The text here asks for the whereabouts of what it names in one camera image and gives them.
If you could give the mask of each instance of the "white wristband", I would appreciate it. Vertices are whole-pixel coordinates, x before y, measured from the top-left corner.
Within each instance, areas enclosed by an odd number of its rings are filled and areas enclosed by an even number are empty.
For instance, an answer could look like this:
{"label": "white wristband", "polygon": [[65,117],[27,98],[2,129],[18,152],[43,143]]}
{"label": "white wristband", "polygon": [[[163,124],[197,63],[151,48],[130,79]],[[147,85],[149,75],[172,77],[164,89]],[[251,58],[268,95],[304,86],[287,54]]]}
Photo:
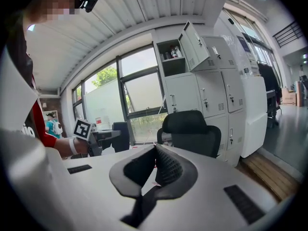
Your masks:
{"label": "white wristband", "polygon": [[69,147],[71,148],[71,151],[74,155],[77,155],[78,152],[76,151],[75,145],[74,145],[74,139],[75,138],[70,138],[69,139]]}

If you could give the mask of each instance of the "office chair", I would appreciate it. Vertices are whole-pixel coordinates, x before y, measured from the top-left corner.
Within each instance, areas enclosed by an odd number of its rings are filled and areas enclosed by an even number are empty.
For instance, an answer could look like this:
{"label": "office chair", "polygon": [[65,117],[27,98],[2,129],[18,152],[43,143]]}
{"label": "office chair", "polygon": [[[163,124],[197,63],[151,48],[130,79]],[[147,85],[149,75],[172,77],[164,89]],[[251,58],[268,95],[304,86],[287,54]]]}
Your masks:
{"label": "office chair", "polygon": [[220,129],[208,126],[200,111],[190,110],[168,114],[163,127],[157,132],[157,142],[162,143],[162,133],[170,133],[174,147],[216,158]]}

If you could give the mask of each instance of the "black railing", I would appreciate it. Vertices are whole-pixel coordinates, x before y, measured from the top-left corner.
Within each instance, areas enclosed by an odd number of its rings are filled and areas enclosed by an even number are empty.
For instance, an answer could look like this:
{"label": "black railing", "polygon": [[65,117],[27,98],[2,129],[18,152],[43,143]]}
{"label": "black railing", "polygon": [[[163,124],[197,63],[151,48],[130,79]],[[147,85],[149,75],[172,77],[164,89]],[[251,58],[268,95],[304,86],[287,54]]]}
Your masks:
{"label": "black railing", "polygon": [[293,21],[290,25],[286,26],[284,29],[280,30],[273,37],[276,39],[279,47],[292,42],[303,36],[303,32],[300,29],[297,22]]}

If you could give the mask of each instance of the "wooden platform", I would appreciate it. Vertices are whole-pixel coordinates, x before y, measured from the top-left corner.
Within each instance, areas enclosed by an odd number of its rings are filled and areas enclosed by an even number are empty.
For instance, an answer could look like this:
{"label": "wooden platform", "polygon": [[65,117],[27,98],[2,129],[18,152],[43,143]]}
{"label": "wooden platform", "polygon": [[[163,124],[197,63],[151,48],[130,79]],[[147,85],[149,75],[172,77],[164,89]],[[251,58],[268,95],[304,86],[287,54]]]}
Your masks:
{"label": "wooden platform", "polygon": [[296,193],[299,187],[295,179],[257,152],[243,158],[236,168],[265,187],[278,201]]}

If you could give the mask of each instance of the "person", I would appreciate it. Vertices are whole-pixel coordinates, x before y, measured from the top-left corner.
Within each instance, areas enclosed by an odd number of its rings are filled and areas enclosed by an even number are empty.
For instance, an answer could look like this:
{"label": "person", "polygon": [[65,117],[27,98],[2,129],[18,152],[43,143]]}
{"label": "person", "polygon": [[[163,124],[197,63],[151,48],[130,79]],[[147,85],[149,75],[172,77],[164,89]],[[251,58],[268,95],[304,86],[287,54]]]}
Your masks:
{"label": "person", "polygon": [[[8,40],[6,43],[9,55],[17,70],[27,82],[36,89],[35,80],[32,75],[33,62],[26,53],[25,34],[29,26],[53,20],[59,14],[65,14],[76,7],[79,0],[32,0],[24,9],[16,11],[6,20],[6,31]],[[78,138],[56,138],[46,133],[45,122],[39,99],[34,103],[26,118],[22,132],[40,139],[45,147],[53,147],[59,151],[61,157],[72,154],[87,154],[88,143]]]}
{"label": "person", "polygon": [[56,131],[55,126],[58,123],[58,120],[54,118],[53,113],[47,114],[48,121],[46,122],[45,130],[48,134],[55,136],[56,138],[60,138],[60,134]]}

